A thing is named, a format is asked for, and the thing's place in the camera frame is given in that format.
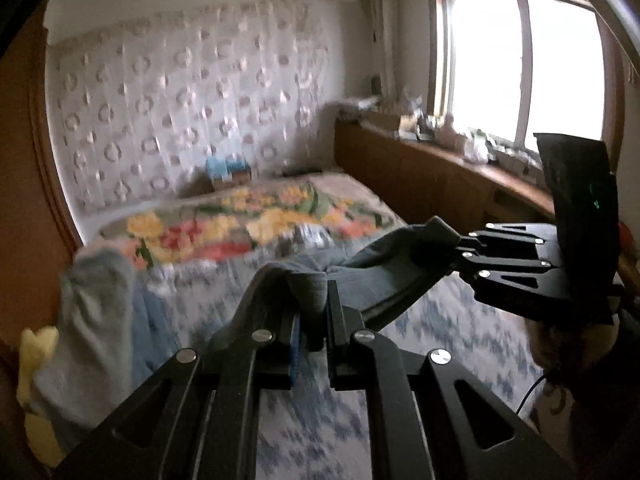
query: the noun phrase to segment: yellow cloth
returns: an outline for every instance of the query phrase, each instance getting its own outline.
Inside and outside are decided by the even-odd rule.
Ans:
[[[16,397],[23,409],[29,410],[24,417],[24,429],[31,451],[40,462],[56,467],[65,457],[60,449],[51,423],[43,414],[35,413],[31,406],[31,381],[33,375],[45,367],[58,344],[58,329],[46,326],[33,333],[30,329],[20,336],[20,369]]]

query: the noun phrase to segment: silver screw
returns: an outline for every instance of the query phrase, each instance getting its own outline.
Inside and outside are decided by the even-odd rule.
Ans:
[[[451,361],[451,354],[446,350],[440,348],[439,350],[434,350],[429,354],[431,360],[437,365],[445,365],[449,361]]]
[[[261,328],[252,333],[251,338],[257,343],[266,343],[267,341],[271,341],[273,334],[267,329]]]
[[[175,355],[175,358],[178,359],[178,362],[182,363],[183,365],[194,362],[196,360],[196,357],[196,351],[191,348],[183,348]]]
[[[376,338],[376,335],[371,330],[357,330],[353,333],[353,338],[358,343],[370,343]]]

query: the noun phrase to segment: tissue box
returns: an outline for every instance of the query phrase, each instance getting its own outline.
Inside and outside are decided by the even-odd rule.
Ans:
[[[251,167],[243,157],[220,159],[210,156],[205,169],[215,191],[247,186],[252,181]]]

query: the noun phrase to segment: bed sheet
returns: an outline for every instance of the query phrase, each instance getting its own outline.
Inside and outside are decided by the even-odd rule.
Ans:
[[[180,202],[123,219],[102,234],[126,242],[140,279],[164,300],[180,345],[204,350],[255,272],[286,256],[283,240],[290,242],[288,253],[308,250],[296,238],[308,225],[321,227],[330,244],[350,255],[404,224],[356,180],[323,174]],[[381,332],[420,354],[447,349],[512,408],[540,374],[522,320],[476,302],[455,272]],[[324,351],[303,352],[291,391],[262,393],[257,478],[372,478],[364,393],[330,388]]]

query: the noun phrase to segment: window frame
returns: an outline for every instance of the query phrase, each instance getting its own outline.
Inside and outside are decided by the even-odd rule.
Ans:
[[[593,7],[586,0],[559,0],[585,9]],[[540,156],[525,147],[527,125],[529,123],[532,78],[533,78],[533,42],[531,21],[529,13],[529,0],[517,0],[520,11],[520,23],[522,29],[522,76],[520,80],[520,108],[518,110],[518,123],[516,137],[513,142],[499,137],[495,140],[508,148],[520,152],[526,152],[531,158],[540,161]],[[455,44],[452,40],[452,7],[455,0],[431,0],[435,12],[431,15],[431,56],[436,56],[433,73],[433,102],[430,107],[436,115],[443,116],[451,113],[453,98],[455,95]],[[600,40],[602,42],[602,55],[604,60],[605,95],[602,121],[601,139],[607,145],[612,171],[615,171],[620,158],[622,135],[624,130],[625,97],[624,97],[624,69],[622,54],[618,42],[613,37],[609,28],[604,24],[596,12]],[[437,25],[442,24],[442,34]]]

